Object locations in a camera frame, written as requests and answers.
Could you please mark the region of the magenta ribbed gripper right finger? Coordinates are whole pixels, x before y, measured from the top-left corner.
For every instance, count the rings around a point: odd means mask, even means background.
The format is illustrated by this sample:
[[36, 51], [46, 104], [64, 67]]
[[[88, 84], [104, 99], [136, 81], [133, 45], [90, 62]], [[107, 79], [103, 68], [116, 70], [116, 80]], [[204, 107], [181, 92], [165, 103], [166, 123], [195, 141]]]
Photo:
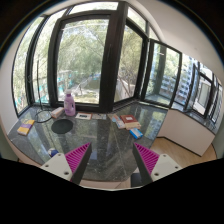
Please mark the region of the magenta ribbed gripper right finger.
[[182, 169], [168, 154], [157, 154], [138, 143], [133, 144], [133, 154], [143, 185], [147, 185]]

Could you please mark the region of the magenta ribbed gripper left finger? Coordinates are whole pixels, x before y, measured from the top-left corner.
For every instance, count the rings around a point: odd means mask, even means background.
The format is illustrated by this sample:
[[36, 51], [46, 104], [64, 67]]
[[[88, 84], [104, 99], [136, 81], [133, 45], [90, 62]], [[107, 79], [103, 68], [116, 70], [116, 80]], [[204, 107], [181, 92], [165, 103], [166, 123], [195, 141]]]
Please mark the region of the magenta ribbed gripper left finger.
[[79, 185], [91, 153], [92, 145], [88, 142], [66, 154], [55, 154], [41, 169]]

